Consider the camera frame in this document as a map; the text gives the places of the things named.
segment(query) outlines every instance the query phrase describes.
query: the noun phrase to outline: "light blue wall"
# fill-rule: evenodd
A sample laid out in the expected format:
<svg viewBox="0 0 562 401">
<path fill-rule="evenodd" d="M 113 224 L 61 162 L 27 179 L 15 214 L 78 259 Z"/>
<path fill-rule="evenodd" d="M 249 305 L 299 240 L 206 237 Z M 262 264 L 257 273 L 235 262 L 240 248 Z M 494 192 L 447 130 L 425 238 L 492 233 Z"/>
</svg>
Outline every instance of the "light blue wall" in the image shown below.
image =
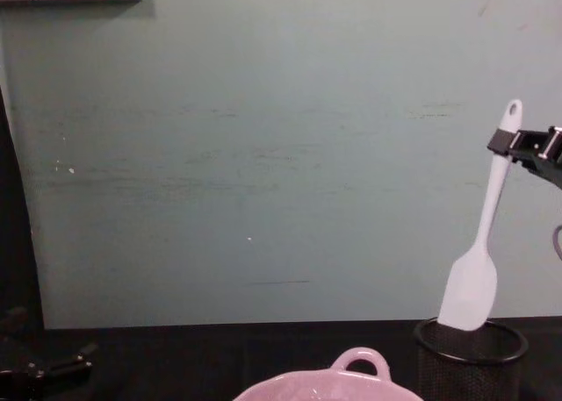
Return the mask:
<svg viewBox="0 0 562 401">
<path fill-rule="evenodd" d="M 562 122 L 562 0 L 146 0 L 2 21 L 53 328 L 435 316 L 505 104 L 523 100 L 528 128 Z M 512 170 L 495 315 L 562 314 L 561 203 Z"/>
</svg>

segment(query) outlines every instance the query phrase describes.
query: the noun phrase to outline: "pink ceramic dish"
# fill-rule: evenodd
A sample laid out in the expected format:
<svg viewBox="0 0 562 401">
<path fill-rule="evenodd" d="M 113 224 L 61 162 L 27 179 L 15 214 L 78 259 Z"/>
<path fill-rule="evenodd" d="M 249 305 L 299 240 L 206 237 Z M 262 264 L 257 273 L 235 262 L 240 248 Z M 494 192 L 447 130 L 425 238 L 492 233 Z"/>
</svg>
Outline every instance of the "pink ceramic dish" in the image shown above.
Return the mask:
<svg viewBox="0 0 562 401">
<path fill-rule="evenodd" d="M 356 360 L 366 360 L 377 375 L 350 372 Z M 417 395 L 393 383 L 385 358 L 370 348 L 352 348 L 330 369 L 292 372 L 259 383 L 235 401 L 422 401 Z"/>
</svg>

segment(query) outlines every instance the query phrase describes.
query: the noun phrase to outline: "white spatula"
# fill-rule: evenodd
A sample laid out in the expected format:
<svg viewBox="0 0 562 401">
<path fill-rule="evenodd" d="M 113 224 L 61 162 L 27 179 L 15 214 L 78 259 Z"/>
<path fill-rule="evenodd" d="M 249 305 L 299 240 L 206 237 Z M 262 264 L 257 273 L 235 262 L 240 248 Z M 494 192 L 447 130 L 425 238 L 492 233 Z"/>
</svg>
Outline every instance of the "white spatula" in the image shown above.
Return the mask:
<svg viewBox="0 0 562 401">
<path fill-rule="evenodd" d="M 515 133 L 521 129 L 521 123 L 522 103 L 513 100 L 499 127 Z M 494 154 L 476 240 L 469 251 L 455 261 L 449 274 L 437 319 L 442 325 L 474 331 L 484 325 L 492 310 L 498 277 L 488 253 L 488 237 L 510 164 L 510 156 Z"/>
</svg>

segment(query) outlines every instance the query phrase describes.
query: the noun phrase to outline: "table surface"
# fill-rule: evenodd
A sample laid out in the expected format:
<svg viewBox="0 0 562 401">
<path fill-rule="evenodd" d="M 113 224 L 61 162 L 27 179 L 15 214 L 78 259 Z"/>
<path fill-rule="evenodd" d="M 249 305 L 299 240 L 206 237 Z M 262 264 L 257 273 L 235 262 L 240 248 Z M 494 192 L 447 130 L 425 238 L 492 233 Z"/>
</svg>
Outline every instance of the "table surface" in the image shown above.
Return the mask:
<svg viewBox="0 0 562 401">
<path fill-rule="evenodd" d="M 562 399 L 562 318 L 504 319 L 529 340 L 521 401 Z M 53 401 L 229 400 L 264 379 L 324 369 L 351 347 L 372 347 L 394 382 L 415 390 L 417 321 L 47 331 L 29 341 L 46 358 L 100 349 L 90 381 Z"/>
</svg>

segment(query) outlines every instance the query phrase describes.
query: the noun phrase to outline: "black mesh cup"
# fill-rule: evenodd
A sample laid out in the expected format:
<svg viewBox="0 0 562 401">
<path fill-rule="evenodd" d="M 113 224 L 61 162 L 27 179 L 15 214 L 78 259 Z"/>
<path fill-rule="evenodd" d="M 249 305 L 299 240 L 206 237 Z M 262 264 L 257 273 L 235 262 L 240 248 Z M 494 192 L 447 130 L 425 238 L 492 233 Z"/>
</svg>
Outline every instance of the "black mesh cup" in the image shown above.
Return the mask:
<svg viewBox="0 0 562 401">
<path fill-rule="evenodd" d="M 430 319 L 417 325 L 418 392 L 424 401 L 517 401 L 529 343 L 519 332 L 487 321 L 460 331 Z"/>
</svg>

